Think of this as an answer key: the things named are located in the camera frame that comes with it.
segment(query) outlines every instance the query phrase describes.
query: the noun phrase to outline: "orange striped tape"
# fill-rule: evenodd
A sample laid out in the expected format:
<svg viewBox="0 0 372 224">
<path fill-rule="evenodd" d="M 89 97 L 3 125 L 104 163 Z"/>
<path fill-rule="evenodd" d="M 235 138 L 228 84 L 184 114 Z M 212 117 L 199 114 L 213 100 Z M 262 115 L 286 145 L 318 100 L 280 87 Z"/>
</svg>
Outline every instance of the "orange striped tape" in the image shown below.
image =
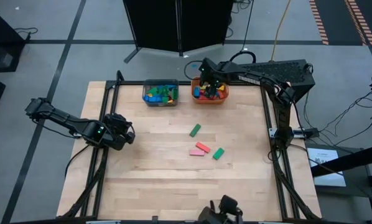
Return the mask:
<svg viewBox="0 0 372 224">
<path fill-rule="evenodd" d="M 346 6 L 351 9 L 350 14 L 351 14 L 351 17 L 354 20 L 355 24 L 359 23 L 361 29 L 363 29 L 363 32 L 364 32 L 365 36 L 367 37 L 367 39 L 369 41 L 369 43 L 372 45 L 371 30 L 368 27 L 368 24 L 367 24 L 364 16 L 360 12 L 359 6 L 357 5 L 356 1 L 355 0 L 344 0 L 344 1 L 345 1 Z M 359 26 L 357 26 L 356 29 L 358 30 L 358 32 L 361 33 L 361 29 L 359 28 Z"/>
<path fill-rule="evenodd" d="M 310 8 L 313 12 L 313 16 L 315 17 L 315 22 L 316 22 L 317 28 L 319 29 L 320 38 L 322 39 L 322 43 L 325 44 L 325 45 L 328 45 L 327 34 L 326 34 L 324 26 L 323 26 L 322 18 L 320 18 L 319 11 L 317 10 L 315 0 L 309 0 L 309 4 L 310 4 Z"/>
</svg>

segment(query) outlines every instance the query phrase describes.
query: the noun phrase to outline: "orange plastic bin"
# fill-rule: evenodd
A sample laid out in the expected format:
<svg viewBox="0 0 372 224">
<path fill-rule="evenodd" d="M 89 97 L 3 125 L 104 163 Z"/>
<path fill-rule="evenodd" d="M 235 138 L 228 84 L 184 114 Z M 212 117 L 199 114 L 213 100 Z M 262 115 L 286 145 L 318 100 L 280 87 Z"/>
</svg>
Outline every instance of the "orange plastic bin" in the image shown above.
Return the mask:
<svg viewBox="0 0 372 224">
<path fill-rule="evenodd" d="M 222 104 L 223 102 L 225 102 L 225 100 L 227 99 L 228 95 L 229 95 L 229 86 L 226 85 L 225 83 L 222 83 L 223 86 L 225 86 L 225 89 L 223 90 L 223 98 L 222 99 L 215 99 L 215 100 L 199 100 L 199 99 L 196 99 L 196 97 L 194 97 L 193 95 L 193 90 L 194 90 L 194 87 L 196 86 L 200 86 L 200 78 L 194 78 L 192 80 L 192 89 L 191 89 L 191 94 L 192 94 L 192 98 L 193 98 L 193 101 L 195 103 L 198 103 L 198 104 Z"/>
</svg>

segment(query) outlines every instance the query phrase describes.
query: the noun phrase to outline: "wooden tabletop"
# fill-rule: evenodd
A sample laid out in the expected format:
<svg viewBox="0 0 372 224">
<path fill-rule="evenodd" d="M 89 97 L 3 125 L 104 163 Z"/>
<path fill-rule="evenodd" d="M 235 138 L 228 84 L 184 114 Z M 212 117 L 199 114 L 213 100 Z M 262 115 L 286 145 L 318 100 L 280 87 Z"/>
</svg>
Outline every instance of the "wooden tabletop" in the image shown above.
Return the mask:
<svg viewBox="0 0 372 224">
<path fill-rule="evenodd" d="M 105 82 L 90 82 L 82 118 L 98 119 L 104 87 Z M 210 200 L 217 206 L 226 194 L 239 202 L 245 221 L 281 221 L 259 87 L 231 86 L 222 105 L 196 105 L 190 86 L 179 87 L 175 107 L 148 107 L 141 94 L 142 86 L 119 88 L 116 112 L 133 122 L 136 138 L 121 151 L 109 151 L 99 219 L 151 220 L 158 215 L 160 220 L 196 220 Z M 202 127 L 192 138 L 189 133 L 197 123 Z M 298 127 L 294 110 L 291 125 Z M 212 152 L 190 156 L 188 151 L 195 149 L 197 141 Z M 300 139 L 292 143 L 304 146 Z M 76 140 L 72 154 L 84 146 L 84 140 Z M 212 155 L 219 147 L 225 153 L 216 161 Z M 58 215 L 84 190 L 91 152 L 72 162 Z M 306 152 L 290 147 L 288 155 L 296 191 L 321 217 Z M 292 217 L 288 194 L 286 200 Z"/>
</svg>

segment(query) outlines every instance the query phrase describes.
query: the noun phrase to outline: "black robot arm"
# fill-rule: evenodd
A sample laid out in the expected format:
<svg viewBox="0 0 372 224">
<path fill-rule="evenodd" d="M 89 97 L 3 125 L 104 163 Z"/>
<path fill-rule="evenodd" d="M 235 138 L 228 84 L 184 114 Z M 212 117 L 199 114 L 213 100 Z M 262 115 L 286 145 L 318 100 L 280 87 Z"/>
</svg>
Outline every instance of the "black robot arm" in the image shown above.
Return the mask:
<svg viewBox="0 0 372 224">
<path fill-rule="evenodd" d="M 128 132 L 132 122 L 120 114 L 107 114 L 103 122 L 93 119 L 77 118 L 54 108 L 45 98 L 31 99 L 26 115 L 38 121 L 49 119 L 68 129 L 73 136 L 79 134 L 88 144 L 95 147 L 112 147 L 121 150 L 127 142 L 132 144 L 135 134 Z"/>
<path fill-rule="evenodd" d="M 205 58 L 199 70 L 201 71 L 200 86 L 206 82 L 209 84 L 205 89 L 208 98 L 215 96 L 216 89 L 220 87 L 221 83 L 229 84 L 231 81 L 241 80 L 262 86 L 272 101 L 278 117 L 278 127 L 273 140 L 276 147 L 287 149 L 294 137 L 290 127 L 290 113 L 295 92 L 290 85 L 265 73 L 247 71 L 231 61 L 220 62 L 217 65 Z"/>
</svg>

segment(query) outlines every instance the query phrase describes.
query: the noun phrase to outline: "white paper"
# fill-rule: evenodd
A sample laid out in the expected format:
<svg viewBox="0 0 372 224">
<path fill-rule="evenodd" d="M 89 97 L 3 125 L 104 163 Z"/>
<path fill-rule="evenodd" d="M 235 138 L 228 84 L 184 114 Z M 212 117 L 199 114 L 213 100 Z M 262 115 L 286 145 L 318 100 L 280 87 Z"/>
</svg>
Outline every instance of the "white paper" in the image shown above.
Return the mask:
<svg viewBox="0 0 372 224">
<path fill-rule="evenodd" d="M 309 159 L 323 164 L 334 159 L 338 159 L 338 153 L 336 150 L 328 149 L 315 149 L 308 148 Z M 315 162 L 309 161 L 311 167 L 317 166 Z M 319 186 L 335 186 L 335 187 L 346 187 L 345 179 L 343 176 L 338 174 L 329 174 L 320 177 L 314 177 L 315 185 Z"/>
</svg>

